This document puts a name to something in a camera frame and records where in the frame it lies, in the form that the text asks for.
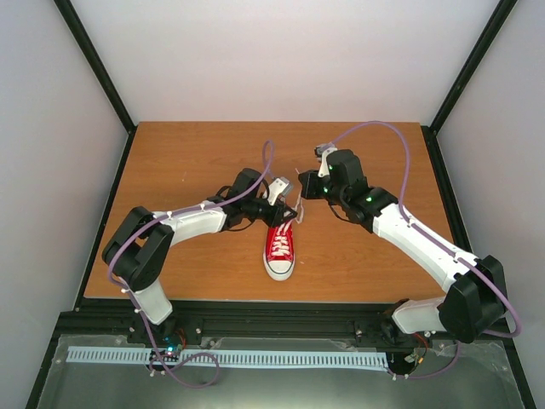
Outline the red canvas sneaker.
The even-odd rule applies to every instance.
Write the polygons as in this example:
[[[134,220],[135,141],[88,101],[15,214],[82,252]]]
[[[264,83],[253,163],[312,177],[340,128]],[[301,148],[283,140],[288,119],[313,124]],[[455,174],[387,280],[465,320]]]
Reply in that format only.
[[[295,247],[290,222],[267,230],[263,262],[267,274],[276,281],[285,281],[292,275]]]

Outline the white shoelace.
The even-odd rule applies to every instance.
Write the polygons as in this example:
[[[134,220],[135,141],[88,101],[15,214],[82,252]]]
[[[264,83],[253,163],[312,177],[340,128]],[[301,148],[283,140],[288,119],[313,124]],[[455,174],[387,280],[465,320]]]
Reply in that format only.
[[[301,194],[298,193],[297,200],[295,202],[295,210],[297,210],[298,216],[296,219],[291,223],[292,228],[294,229],[295,224],[300,224],[304,217],[304,207],[301,202]]]

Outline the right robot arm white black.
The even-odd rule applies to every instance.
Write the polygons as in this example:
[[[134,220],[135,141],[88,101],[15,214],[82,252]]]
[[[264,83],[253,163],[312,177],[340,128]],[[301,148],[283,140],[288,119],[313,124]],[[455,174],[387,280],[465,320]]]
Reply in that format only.
[[[464,251],[421,223],[390,192],[370,186],[351,150],[324,144],[314,153],[319,168],[298,176],[303,198],[339,207],[343,221],[403,251],[444,292],[442,297],[398,302],[388,315],[390,338],[400,332],[440,331],[472,343],[506,313],[503,268],[495,257],[477,258]]]

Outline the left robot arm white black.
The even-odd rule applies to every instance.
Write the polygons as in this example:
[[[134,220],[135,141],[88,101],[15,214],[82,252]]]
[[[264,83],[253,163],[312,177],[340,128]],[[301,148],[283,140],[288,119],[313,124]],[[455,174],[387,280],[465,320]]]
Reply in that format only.
[[[108,276],[135,303],[135,312],[147,318],[147,332],[159,343],[171,341],[177,322],[173,307],[161,286],[159,275],[169,249],[200,235],[232,230],[243,220],[282,226],[297,213],[284,197],[293,185],[284,177],[271,182],[257,170],[244,168],[232,185],[200,204],[185,209],[150,212],[133,208],[102,251]]]

